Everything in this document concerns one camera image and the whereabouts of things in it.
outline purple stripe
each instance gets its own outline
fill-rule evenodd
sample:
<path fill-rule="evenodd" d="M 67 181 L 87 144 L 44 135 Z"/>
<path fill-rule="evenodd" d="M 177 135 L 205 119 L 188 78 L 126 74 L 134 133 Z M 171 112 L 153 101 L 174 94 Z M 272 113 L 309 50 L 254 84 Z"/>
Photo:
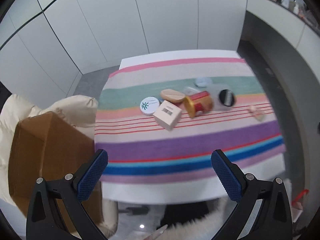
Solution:
<path fill-rule="evenodd" d="M 285 145 L 282 144 L 272 150 L 266 151 L 262 154 L 240 160 L 236 164 L 240 168 L 245 168 L 256 163 L 262 162 L 273 156 L 285 152 Z M 154 176 L 123 176 L 123 175 L 102 175 L 100 180 L 105 182 L 122 183 L 122 184 L 153 184 L 153 183 L 172 183 L 172 182 L 183 182 L 192 181 L 198 179 L 205 179 L 209 177 L 216 176 L 213 169 L 202 169 L 191 172 L 181 172 L 175 174 L 164 174 L 164 175 L 154 175 Z"/>
<path fill-rule="evenodd" d="M 106 150 L 110 161 L 143 161 L 158 158 L 183 157 L 212 152 L 215 149 L 237 147 L 279 133 L 279 125 L 275 120 L 244 128 L 190 137 L 127 143 L 97 142 L 95 143 L 95 148 Z"/>

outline small pink object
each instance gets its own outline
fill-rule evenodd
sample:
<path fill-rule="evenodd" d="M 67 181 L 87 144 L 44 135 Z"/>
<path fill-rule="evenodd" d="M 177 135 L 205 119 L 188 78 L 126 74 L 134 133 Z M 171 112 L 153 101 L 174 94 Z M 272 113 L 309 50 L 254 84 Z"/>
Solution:
<path fill-rule="evenodd" d="M 263 113 L 263 111 L 260 109 L 260 108 L 258 108 L 258 107 L 256 107 L 256 106 L 250 106 L 249 108 L 248 108 L 248 111 L 253 115 L 253 117 L 255 118 L 255 119 L 257 119 L 259 122 L 261 122 L 262 120 L 263 120 L 263 118 L 264 118 L 264 113 Z"/>

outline blue stripe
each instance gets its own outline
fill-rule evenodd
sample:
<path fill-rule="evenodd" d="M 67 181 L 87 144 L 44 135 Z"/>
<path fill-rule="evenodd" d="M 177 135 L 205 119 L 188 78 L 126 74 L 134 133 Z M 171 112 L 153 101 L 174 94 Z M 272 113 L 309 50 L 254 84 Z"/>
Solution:
<path fill-rule="evenodd" d="M 275 136 L 273 138 L 267 139 L 265 141 L 259 142 L 259 143 L 255 143 L 253 145 L 248 145 L 245 147 L 241 147 L 238 149 L 233 149 L 230 151 L 226 151 L 225 154 L 227 156 L 231 156 L 231 155 L 236 155 L 236 154 L 240 154 L 243 152 L 247 152 L 249 150 L 254 150 L 256 148 L 259 148 L 261 146 L 270 144 L 272 142 L 278 141 L 282 139 L 282 136 Z M 178 159 L 178 160 L 167 160 L 167 161 L 154 161 L 154 162 L 132 162 L 132 163 L 109 163 L 109 167 L 117 167 L 117 168 L 124 168 L 124 167 L 155 167 L 155 166 L 169 166 L 169 165 L 180 165 L 180 164 L 184 164 L 184 163 L 194 163 L 194 162 L 200 162 L 200 161 L 204 161 L 207 160 L 208 157 L 211 157 L 211 153 L 207 154 L 207 155 L 203 155 L 203 156 L 198 156 L 198 157 L 191 157 L 191 158 L 185 158 L 185 159 Z"/>
<path fill-rule="evenodd" d="M 231 162 L 235 162 L 238 160 L 246 159 L 258 154 L 261 154 L 265 151 L 271 150 L 279 145 L 283 144 L 283 139 L 278 138 L 278 140 L 271 141 L 268 144 L 261 145 L 256 148 L 247 149 L 238 154 L 228 154 L 226 152 L 226 156 L 229 158 Z M 167 174 L 167 173 L 176 173 L 176 172 L 184 172 L 184 171 L 195 171 L 199 169 L 205 169 L 211 167 L 210 156 L 204 156 L 207 158 L 203 160 L 202 158 L 198 162 L 191 163 L 183 163 L 177 165 L 166 165 L 166 166 L 155 166 L 150 165 L 147 167 L 144 166 L 134 166 L 134 167 L 117 167 L 108 165 L 103 172 L 103 174 L 108 175 L 158 175 L 158 174 Z"/>

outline beige oval object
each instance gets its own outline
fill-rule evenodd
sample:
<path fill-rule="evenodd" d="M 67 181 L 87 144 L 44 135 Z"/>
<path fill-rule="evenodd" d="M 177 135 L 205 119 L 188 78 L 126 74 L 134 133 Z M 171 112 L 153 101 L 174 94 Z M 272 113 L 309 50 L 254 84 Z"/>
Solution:
<path fill-rule="evenodd" d="M 162 90 L 160 96 L 171 103 L 180 103 L 184 100 L 186 95 L 173 89 Z"/>

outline green logo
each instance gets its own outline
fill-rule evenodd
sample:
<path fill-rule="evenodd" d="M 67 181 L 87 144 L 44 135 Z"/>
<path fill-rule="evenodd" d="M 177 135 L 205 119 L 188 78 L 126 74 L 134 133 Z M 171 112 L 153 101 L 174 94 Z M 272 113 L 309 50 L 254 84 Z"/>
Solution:
<path fill-rule="evenodd" d="M 141 104 L 141 108 L 142 108 L 143 110 L 146 110 L 146 109 L 148 108 L 148 106 L 149 106 L 149 103 L 148 103 L 148 102 Z"/>

